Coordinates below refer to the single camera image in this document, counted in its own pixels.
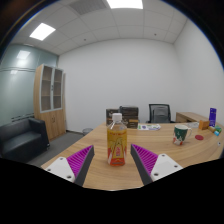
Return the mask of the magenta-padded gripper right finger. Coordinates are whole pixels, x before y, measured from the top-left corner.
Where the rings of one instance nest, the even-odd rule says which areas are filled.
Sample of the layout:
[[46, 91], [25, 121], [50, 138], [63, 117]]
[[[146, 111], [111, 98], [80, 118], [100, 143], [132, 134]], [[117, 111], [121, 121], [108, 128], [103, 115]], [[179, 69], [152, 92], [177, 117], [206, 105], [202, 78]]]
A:
[[135, 144], [131, 145], [131, 155], [144, 185], [182, 169], [182, 166], [167, 154], [157, 155]]

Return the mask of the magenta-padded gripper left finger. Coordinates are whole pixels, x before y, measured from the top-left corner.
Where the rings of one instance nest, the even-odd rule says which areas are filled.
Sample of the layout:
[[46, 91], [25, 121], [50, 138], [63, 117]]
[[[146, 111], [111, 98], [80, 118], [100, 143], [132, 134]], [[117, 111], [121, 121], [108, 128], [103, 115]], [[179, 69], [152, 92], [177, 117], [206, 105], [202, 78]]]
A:
[[59, 157], [46, 168], [46, 171], [82, 186], [93, 157], [94, 146], [90, 145], [67, 158]]

